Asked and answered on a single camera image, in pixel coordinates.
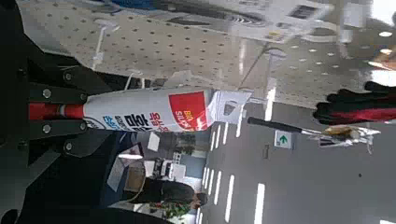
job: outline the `white packaging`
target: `white packaging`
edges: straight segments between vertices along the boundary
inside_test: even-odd
[[[151,10],[144,14],[155,20],[181,25],[196,24],[195,27],[204,30],[283,44],[296,35],[313,32],[312,23],[334,9],[333,5],[307,0],[199,0],[192,2],[201,7],[215,6],[234,13],[227,13],[228,16],[222,19],[203,15],[199,13],[199,10],[190,13]]]
[[[194,132],[215,121],[236,124],[250,92],[206,88],[114,91],[88,98],[83,118],[90,128],[128,132]]]

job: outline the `red label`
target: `red label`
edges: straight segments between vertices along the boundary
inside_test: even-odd
[[[203,91],[170,95],[169,103],[174,118],[182,129],[192,132],[207,129]]]

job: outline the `person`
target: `person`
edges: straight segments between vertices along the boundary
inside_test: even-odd
[[[124,191],[122,198],[128,200],[135,195],[134,192]],[[207,195],[195,192],[191,186],[180,182],[146,178],[142,192],[130,203],[176,203],[198,209],[207,203]]]

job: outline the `metal bracket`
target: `metal bracket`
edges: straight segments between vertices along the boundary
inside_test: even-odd
[[[85,133],[87,124],[81,119],[31,120],[29,124],[29,139],[65,136]]]
[[[52,104],[76,104],[82,105],[87,102],[85,91],[53,87],[44,84],[29,83],[29,101]]]
[[[57,146],[55,150],[73,157],[90,156],[113,133],[110,130],[88,129],[86,133],[79,134],[76,138],[67,139],[62,148]]]
[[[75,66],[64,71],[64,82],[84,90],[89,95],[112,91],[90,68]]]

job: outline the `ceiling light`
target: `ceiling light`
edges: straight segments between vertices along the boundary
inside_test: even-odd
[[[264,211],[264,195],[265,195],[265,185],[259,184],[259,186],[257,187],[254,224],[262,224],[262,213]]]
[[[371,74],[372,81],[383,86],[396,86],[396,71],[374,70]]]
[[[141,160],[143,157],[141,155],[131,155],[131,154],[120,154],[119,158],[127,160]]]
[[[224,127],[223,145],[227,143],[227,134],[228,134],[228,122],[225,123],[225,127]]]
[[[396,224],[396,223],[389,222],[389,221],[386,221],[386,220],[379,220],[379,224]]]
[[[220,183],[221,183],[221,171],[218,172],[218,181],[216,182],[215,201],[214,201],[215,204],[218,204],[219,201]]]
[[[202,176],[202,186],[205,184],[206,167],[204,168],[204,175]]]
[[[233,203],[233,182],[235,180],[235,176],[230,176],[230,183],[228,185],[228,195],[227,195],[227,205],[225,208],[225,221],[230,222],[230,214],[231,214],[231,204]]]
[[[274,105],[275,97],[276,97],[276,84],[267,93],[267,106],[265,107],[265,115],[264,115],[265,121],[269,121],[272,119],[273,105]]]
[[[381,53],[386,54],[386,55],[390,55],[392,53],[391,49],[381,49],[380,51],[381,51]]]
[[[244,107],[241,106],[241,112],[239,114],[239,118],[238,118],[238,124],[236,125],[236,136],[235,137],[239,137],[241,136],[241,126],[242,126],[242,115],[244,114]]]
[[[215,145],[215,138],[216,138],[216,132],[212,133],[212,143],[210,144],[210,150],[213,151],[213,146]]]
[[[203,216],[203,213],[201,213],[201,214],[199,215],[199,224],[202,224],[202,216]]]
[[[395,13],[396,2],[389,0],[374,0],[371,5],[371,17],[394,26],[392,16]]]
[[[382,63],[368,62],[368,64],[370,64],[371,66],[375,66],[375,67],[382,67]]]
[[[195,219],[195,224],[199,224],[199,216],[201,215],[201,208],[198,208],[197,210],[197,217]]]
[[[381,33],[379,33],[379,35],[382,37],[390,37],[392,35],[392,33],[391,32],[381,32]]]
[[[209,182],[209,173],[210,173],[210,169],[208,168],[206,172],[205,189],[207,189],[207,184]]]
[[[212,173],[210,173],[210,180],[209,180],[209,191],[208,191],[209,195],[212,193],[213,175],[214,174],[215,174],[215,170],[212,170]]]
[[[218,136],[216,138],[216,148],[219,147],[219,139],[220,139],[221,125],[218,127]]]

